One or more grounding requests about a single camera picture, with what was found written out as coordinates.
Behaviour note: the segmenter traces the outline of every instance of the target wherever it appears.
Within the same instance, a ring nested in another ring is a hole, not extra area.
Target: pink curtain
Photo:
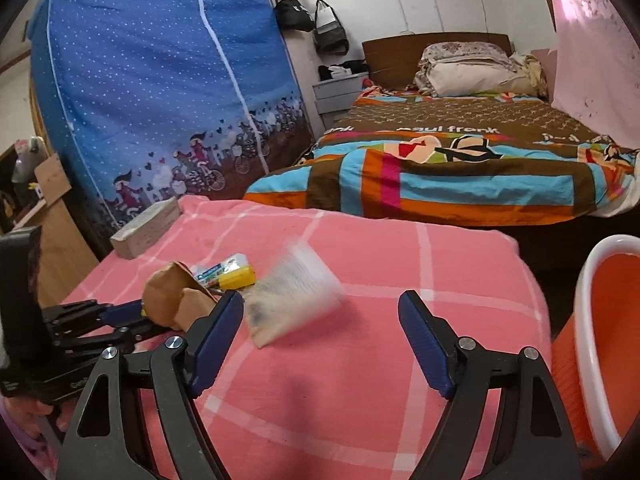
[[[640,48],[609,0],[553,3],[553,106],[621,146],[640,148]]]

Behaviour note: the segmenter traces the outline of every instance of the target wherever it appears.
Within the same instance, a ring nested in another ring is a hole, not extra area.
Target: cardboard
[[[146,316],[160,326],[179,330],[180,325],[175,318],[180,310],[185,288],[197,290],[213,301],[209,291],[196,280],[183,263],[171,262],[156,270],[146,280],[142,291],[142,308]]]
[[[56,200],[71,190],[71,184],[62,168],[60,158],[57,153],[51,155],[35,169],[36,179],[40,184],[42,197],[48,205],[52,205]]]
[[[211,314],[215,306],[216,301],[210,295],[193,288],[184,288],[174,323],[180,330],[187,332],[197,319]]]

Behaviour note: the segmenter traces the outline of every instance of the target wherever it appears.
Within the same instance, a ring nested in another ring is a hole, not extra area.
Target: blue gripper pad
[[[244,313],[242,296],[238,292],[233,292],[228,301],[225,299],[223,296],[209,317],[197,319],[194,323],[195,325],[198,322],[207,322],[211,316],[218,316],[196,350],[195,368],[188,383],[188,391],[194,399],[213,386],[242,322]]]
[[[433,316],[416,292],[411,290],[400,296],[398,316],[429,386],[445,399],[452,398],[455,384],[447,368],[447,354],[428,324],[427,319]]]
[[[107,307],[100,320],[108,326],[118,328],[142,319],[142,300],[129,301],[118,306]]]

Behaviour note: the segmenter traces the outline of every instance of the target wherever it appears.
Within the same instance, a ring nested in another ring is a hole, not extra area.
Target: colorful bedspread
[[[338,126],[311,160],[263,177],[245,198],[366,218],[535,225],[597,211],[634,181],[636,152],[531,97],[374,87]]]
[[[300,238],[346,293],[340,309],[261,350],[240,327],[216,383],[196,401],[233,480],[409,478],[445,403],[400,327],[398,297],[407,289],[458,334],[505,352],[532,345],[550,362],[544,297],[514,241],[499,232],[197,196],[180,206],[183,215],[157,244],[134,260],[111,253],[68,300],[135,300],[176,259],[211,266],[244,253],[260,278]],[[145,394],[159,472],[177,478]],[[465,478],[482,469],[498,401],[490,391]]]

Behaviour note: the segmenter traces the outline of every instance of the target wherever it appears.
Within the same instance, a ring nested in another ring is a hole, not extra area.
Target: pillow
[[[540,64],[532,56],[507,57],[497,45],[481,41],[449,41],[422,53],[414,84],[434,97],[513,92],[546,95]]]
[[[442,97],[456,97],[481,92],[513,92],[537,96],[529,74],[524,70],[513,73],[496,64],[437,63],[431,67],[428,79],[433,92]]]

